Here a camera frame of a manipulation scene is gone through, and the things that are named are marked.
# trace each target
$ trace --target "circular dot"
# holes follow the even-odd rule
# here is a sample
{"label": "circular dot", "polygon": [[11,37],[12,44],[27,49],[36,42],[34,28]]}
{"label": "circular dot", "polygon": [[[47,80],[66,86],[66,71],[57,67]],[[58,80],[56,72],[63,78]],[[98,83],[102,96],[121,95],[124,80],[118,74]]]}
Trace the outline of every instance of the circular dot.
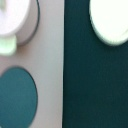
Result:
{"label": "circular dot", "polygon": [[0,36],[10,36],[25,23],[31,0],[6,0],[4,11],[0,11]]}
{"label": "circular dot", "polygon": [[0,78],[0,127],[28,128],[37,109],[37,89],[23,68],[7,70]]}
{"label": "circular dot", "polygon": [[127,0],[90,0],[90,18],[96,35],[111,46],[128,40]]}

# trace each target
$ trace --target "fabric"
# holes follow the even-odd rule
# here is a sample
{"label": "fabric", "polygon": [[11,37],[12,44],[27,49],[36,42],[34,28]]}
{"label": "fabric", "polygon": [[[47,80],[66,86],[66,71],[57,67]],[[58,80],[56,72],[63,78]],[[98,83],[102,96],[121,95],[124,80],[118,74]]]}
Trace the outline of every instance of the fabric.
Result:
{"label": "fabric", "polygon": [[128,127],[128,43],[95,35],[89,0],[65,1],[63,128]]}

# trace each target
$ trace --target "white panel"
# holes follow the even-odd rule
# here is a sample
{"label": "white panel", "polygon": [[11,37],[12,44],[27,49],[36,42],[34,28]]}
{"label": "white panel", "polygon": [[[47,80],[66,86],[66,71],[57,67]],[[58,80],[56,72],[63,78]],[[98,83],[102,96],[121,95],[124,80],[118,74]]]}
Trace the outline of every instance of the white panel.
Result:
{"label": "white panel", "polygon": [[38,31],[11,57],[0,56],[0,74],[11,66],[28,70],[38,91],[38,108],[31,128],[61,128],[63,100],[64,0],[39,0]]}

